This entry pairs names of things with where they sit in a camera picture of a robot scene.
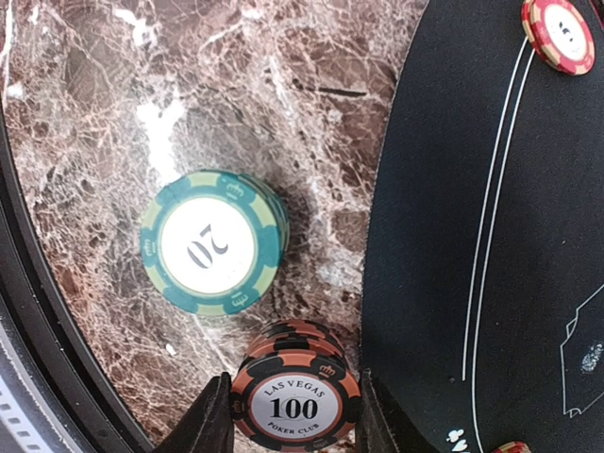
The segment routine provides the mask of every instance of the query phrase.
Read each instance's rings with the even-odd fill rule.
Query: green poker chip
[[[186,175],[164,187],[143,215],[146,273],[185,311],[245,310],[269,289],[289,241],[280,208],[255,179],[223,171]]]

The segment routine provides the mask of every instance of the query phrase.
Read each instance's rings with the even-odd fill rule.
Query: brown marble tabletop
[[[79,328],[154,442],[271,321],[327,322],[357,362],[379,149],[427,0],[0,0],[8,137]],[[269,294],[200,318],[138,250],[159,189],[199,168],[265,179],[293,239]],[[329,451],[353,450],[352,437]],[[261,452],[240,433],[236,452]]]

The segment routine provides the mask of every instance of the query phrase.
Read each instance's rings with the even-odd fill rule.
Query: white chip center
[[[243,215],[215,198],[194,198],[166,219],[160,251],[168,272],[203,294],[235,288],[256,256],[254,233]]]
[[[545,9],[545,28],[554,45],[573,61],[581,61],[587,54],[587,38],[577,17],[560,5]]]
[[[337,395],[324,381],[292,374],[262,383],[252,396],[250,411],[269,436],[304,440],[330,429],[341,408]]]

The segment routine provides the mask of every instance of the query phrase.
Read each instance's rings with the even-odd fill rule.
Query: black mat
[[[439,451],[604,451],[604,32],[575,5],[589,75],[521,52],[520,1],[434,0],[401,76],[362,362]]]

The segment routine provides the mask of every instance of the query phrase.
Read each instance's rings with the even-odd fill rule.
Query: poker table
[[[604,31],[535,55],[514,2],[430,2],[377,171],[361,362],[438,451],[604,447]]]

